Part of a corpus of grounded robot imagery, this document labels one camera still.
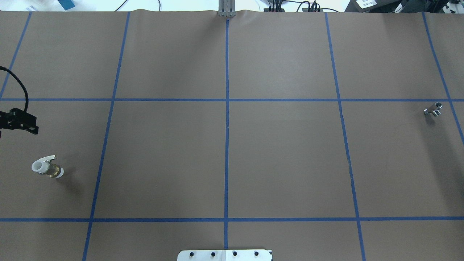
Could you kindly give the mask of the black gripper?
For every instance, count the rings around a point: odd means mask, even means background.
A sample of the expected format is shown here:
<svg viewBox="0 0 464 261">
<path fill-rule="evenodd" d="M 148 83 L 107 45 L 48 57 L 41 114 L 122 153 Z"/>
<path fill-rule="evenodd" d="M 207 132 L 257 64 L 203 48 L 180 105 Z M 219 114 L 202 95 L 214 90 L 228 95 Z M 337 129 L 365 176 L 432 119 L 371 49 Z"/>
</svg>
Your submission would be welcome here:
<svg viewBox="0 0 464 261">
<path fill-rule="evenodd" d="M 1 129 L 21 129 L 38 135 L 39 127 L 36 125 L 37 118 L 26 111 L 13 108 L 9 112 L 0 112 Z"/>
</svg>

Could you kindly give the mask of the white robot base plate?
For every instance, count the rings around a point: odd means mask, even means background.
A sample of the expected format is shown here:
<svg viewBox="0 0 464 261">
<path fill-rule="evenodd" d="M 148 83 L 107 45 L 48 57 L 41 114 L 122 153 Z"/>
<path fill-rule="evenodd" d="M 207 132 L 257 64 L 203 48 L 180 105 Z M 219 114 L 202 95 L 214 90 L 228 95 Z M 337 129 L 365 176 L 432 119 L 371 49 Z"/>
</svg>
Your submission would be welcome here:
<svg viewBox="0 0 464 261">
<path fill-rule="evenodd" d="M 271 250 L 266 249 L 216 249 L 182 250 L 178 261 L 272 261 Z"/>
</svg>

